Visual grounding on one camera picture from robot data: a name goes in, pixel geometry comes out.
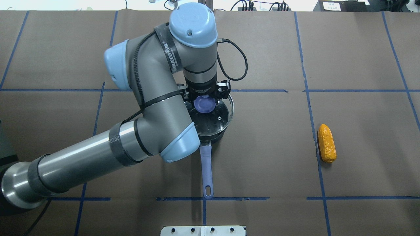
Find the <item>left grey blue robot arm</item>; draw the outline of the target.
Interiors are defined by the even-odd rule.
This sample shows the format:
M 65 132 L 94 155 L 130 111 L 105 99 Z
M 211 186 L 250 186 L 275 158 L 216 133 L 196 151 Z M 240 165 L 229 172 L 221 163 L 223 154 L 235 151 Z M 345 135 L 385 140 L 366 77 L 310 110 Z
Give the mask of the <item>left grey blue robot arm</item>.
M 145 36 L 125 40 L 104 54 L 118 88 L 132 91 L 142 117 L 32 162 L 1 171 L 1 215 L 19 214 L 47 198 L 159 154 L 165 162 L 195 152 L 199 135 L 185 102 L 201 113 L 227 99 L 230 82 L 217 81 L 216 18 L 206 5 L 180 5 Z

